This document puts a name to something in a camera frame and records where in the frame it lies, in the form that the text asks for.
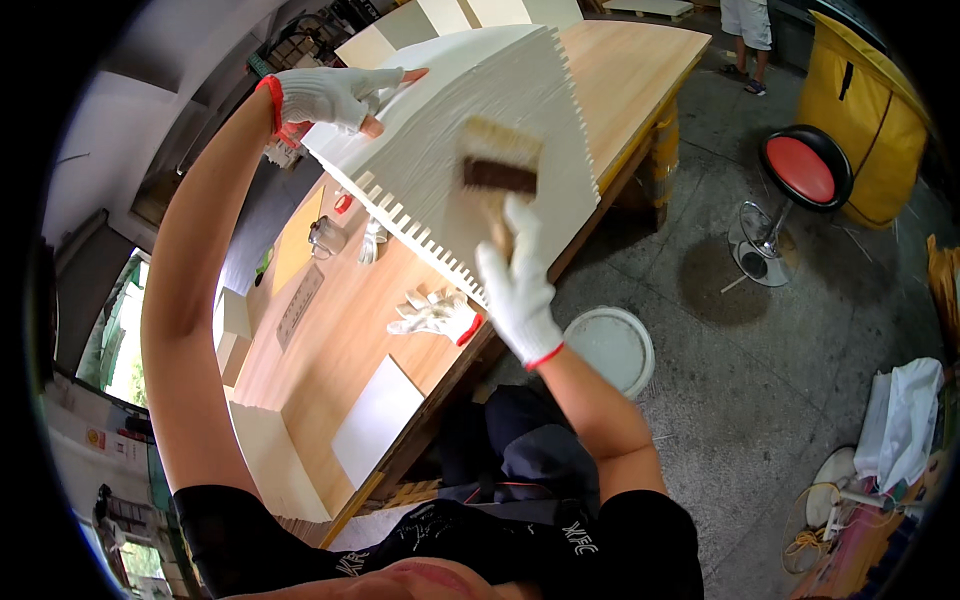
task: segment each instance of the wooden workbench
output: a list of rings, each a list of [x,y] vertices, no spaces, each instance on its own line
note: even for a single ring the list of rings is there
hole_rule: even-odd
[[[576,96],[587,123],[601,202],[550,268],[556,280],[633,177],[656,136],[658,120],[675,110],[675,96],[709,43],[710,36],[659,25],[583,21],[561,34]],[[339,185],[324,174],[308,198],[326,185],[324,213]],[[345,250],[319,263],[324,284],[283,352],[276,326],[306,267],[270,298],[272,269],[248,294],[254,341],[235,388],[234,401],[279,410],[294,447],[334,517],[326,539],[336,536],[378,486],[392,486],[420,455],[435,430],[438,408],[459,393],[502,352],[489,322],[464,347],[444,336],[391,336],[386,323],[405,290],[445,287],[439,273],[397,240],[381,245],[373,265],[356,262],[366,213],[354,203],[346,215],[350,238]],[[340,423],[390,354],[425,396],[425,401],[360,490],[347,479],[330,448]]]

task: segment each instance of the black shirt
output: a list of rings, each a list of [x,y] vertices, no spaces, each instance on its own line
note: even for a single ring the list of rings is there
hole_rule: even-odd
[[[533,581],[544,598],[704,595],[693,521],[658,492],[619,493],[596,519],[572,505],[561,508],[556,526],[433,500],[411,510],[379,544],[352,552],[311,548],[256,496],[236,488],[194,486],[174,501],[215,597],[355,577],[414,556],[465,564],[492,585]]]

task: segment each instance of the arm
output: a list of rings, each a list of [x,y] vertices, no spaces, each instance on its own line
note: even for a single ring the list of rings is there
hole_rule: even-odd
[[[513,196],[505,206],[515,251],[508,268],[493,245],[477,248],[490,316],[528,370],[536,369],[596,461],[600,501],[629,490],[666,494],[660,459],[640,412],[573,350],[550,315],[554,289],[537,257],[540,222]]]
[[[372,100],[358,98],[425,73],[318,68],[271,76],[183,178],[156,237],[141,319],[151,421],[172,492],[219,484],[259,497],[230,423],[213,346],[213,303],[233,227],[271,133],[289,120],[325,120],[376,137],[383,125],[366,113]]]

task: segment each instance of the chrome stool base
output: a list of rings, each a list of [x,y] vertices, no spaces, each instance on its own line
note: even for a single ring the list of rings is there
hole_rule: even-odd
[[[752,202],[740,206],[727,233],[730,253],[740,271],[767,287],[780,287],[797,273],[800,258],[797,245],[783,221],[792,203],[787,202],[776,219],[771,219]]]

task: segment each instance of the foot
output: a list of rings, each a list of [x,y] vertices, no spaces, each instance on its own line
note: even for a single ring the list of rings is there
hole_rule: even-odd
[[[725,64],[720,67],[720,74],[738,82],[745,82],[748,79],[746,71],[741,71],[735,64]]]
[[[756,96],[764,96],[767,93],[767,86],[756,79],[751,79],[744,89]]]

